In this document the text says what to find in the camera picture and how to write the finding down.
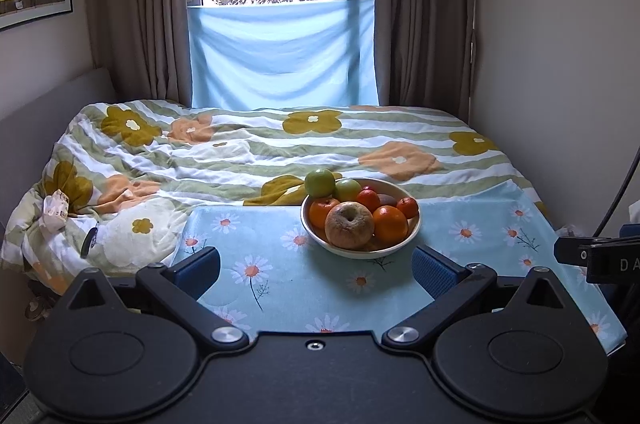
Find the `blue gripper pad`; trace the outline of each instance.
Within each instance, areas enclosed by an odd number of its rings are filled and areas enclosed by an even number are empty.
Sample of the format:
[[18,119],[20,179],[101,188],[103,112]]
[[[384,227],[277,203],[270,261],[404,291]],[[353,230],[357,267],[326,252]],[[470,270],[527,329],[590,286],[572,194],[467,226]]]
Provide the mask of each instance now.
[[426,245],[418,246],[411,256],[411,272],[429,295],[436,299],[452,289],[469,274],[469,270]]

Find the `white tag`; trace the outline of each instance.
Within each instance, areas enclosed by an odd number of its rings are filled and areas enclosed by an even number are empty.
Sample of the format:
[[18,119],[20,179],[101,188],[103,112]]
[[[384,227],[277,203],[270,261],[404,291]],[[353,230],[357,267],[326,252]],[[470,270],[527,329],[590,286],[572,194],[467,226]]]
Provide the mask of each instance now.
[[42,220],[51,232],[62,229],[66,224],[69,211],[69,199],[59,189],[44,199]]

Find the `light blue cloth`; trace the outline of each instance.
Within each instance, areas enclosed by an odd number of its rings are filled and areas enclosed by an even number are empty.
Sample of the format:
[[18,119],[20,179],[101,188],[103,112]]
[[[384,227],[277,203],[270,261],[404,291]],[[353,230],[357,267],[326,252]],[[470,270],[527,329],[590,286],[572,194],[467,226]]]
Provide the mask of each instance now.
[[376,262],[341,258],[306,235],[299,207],[199,207],[174,263],[214,245],[218,281],[200,303],[247,331],[382,332],[432,301],[411,273],[410,258],[426,243],[461,265],[484,263],[504,276],[532,266],[556,273],[607,352],[625,339],[620,321],[579,267],[553,257],[557,239],[532,201],[511,181],[458,200],[420,200],[422,226],[410,246]]
[[193,107],[378,105],[373,1],[190,7]]

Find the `bed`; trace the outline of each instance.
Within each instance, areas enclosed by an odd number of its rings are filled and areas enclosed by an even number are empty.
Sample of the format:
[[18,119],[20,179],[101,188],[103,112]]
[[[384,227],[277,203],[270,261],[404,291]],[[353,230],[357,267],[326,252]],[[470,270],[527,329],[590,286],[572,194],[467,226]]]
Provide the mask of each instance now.
[[[146,263],[171,260],[195,207],[299,205],[301,178],[318,166],[336,177],[392,180],[415,198],[436,201],[510,179],[540,201],[490,140],[441,111],[98,103],[70,122],[41,180],[8,220],[2,267],[31,268],[58,293],[87,266],[132,275]],[[44,197],[57,189],[70,199],[70,218],[50,233],[40,214]],[[83,259],[82,244],[96,226],[96,245]]]

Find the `white bowl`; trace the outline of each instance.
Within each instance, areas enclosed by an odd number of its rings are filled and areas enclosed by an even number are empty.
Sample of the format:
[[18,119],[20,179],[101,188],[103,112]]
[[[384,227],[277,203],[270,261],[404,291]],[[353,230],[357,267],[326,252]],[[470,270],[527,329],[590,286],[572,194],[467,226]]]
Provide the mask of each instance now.
[[[396,200],[400,200],[404,197],[410,197],[411,195],[406,192],[402,187],[398,187],[391,182],[385,182],[384,180],[378,179],[353,179],[358,182],[362,187],[365,185],[369,185],[380,195],[389,195],[394,197]],[[324,247],[329,252],[333,252],[338,256],[343,256],[344,258],[351,259],[375,259],[382,258],[383,256],[388,256],[389,254],[395,253],[397,250],[400,250],[405,245],[409,244],[412,239],[414,239],[418,235],[418,230],[420,229],[420,214],[418,216],[413,217],[409,220],[409,234],[407,237],[397,245],[393,247],[386,247],[380,250],[347,250],[340,247],[334,247],[327,243],[324,239],[324,231],[316,229],[311,222],[309,221],[309,207],[311,203],[314,201],[313,198],[307,196],[300,207],[300,220],[302,221],[302,226],[309,233],[311,238],[318,242],[319,245]]]

